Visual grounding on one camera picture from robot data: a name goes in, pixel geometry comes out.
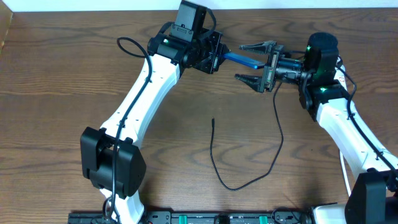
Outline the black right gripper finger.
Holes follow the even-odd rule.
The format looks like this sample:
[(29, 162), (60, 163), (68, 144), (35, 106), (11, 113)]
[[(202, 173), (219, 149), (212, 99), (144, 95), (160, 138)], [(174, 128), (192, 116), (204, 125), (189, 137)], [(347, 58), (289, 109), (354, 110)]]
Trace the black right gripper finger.
[(268, 40), (258, 44), (240, 45), (239, 50), (245, 50), (254, 54), (267, 55), (272, 52), (272, 49), (276, 46), (276, 44), (276, 41)]
[(244, 74), (235, 74), (235, 79), (242, 81), (247, 86), (252, 88), (256, 92), (263, 92), (264, 89), (261, 88), (262, 77), (254, 76), (254, 75), (244, 75)]

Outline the blue Galaxy smartphone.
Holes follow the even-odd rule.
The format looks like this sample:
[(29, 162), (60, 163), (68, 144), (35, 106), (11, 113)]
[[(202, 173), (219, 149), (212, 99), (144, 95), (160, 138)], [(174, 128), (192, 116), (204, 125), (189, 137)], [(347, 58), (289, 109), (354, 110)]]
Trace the blue Galaxy smartphone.
[(247, 66), (249, 68), (253, 68), (253, 69), (262, 69), (265, 67), (265, 63), (264, 62), (260, 62), (254, 59), (251, 59), (249, 57), (243, 56), (243, 55), (239, 55), (233, 52), (228, 52), (223, 54), (223, 58), (239, 63), (241, 65)]

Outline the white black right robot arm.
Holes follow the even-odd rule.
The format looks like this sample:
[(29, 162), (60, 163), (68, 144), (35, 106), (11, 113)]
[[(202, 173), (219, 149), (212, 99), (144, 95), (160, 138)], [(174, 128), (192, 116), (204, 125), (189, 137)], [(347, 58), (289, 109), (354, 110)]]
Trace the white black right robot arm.
[(397, 223), (397, 156), (389, 152), (360, 117), (348, 91), (338, 40), (326, 32), (312, 34), (303, 59), (292, 59), (283, 45), (270, 40), (241, 45), (241, 50), (267, 56), (262, 63), (247, 57), (235, 62), (262, 69), (261, 76), (237, 74), (254, 91), (272, 91), (276, 82), (298, 86), (302, 108), (334, 140), (355, 184), (344, 205), (311, 209), (312, 223)]

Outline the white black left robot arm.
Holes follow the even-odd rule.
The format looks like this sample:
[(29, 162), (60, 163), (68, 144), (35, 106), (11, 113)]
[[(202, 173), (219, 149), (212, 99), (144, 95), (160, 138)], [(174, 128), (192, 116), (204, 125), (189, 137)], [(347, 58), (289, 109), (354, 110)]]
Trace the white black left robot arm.
[(106, 199), (102, 216), (110, 223), (138, 223), (144, 213), (138, 189), (146, 173), (140, 148), (159, 105), (187, 68), (212, 74), (227, 47), (221, 33), (205, 28), (211, 9), (180, 3), (177, 18), (166, 22), (147, 47), (138, 46), (143, 68), (118, 109), (99, 129), (87, 127), (80, 138), (84, 178)]

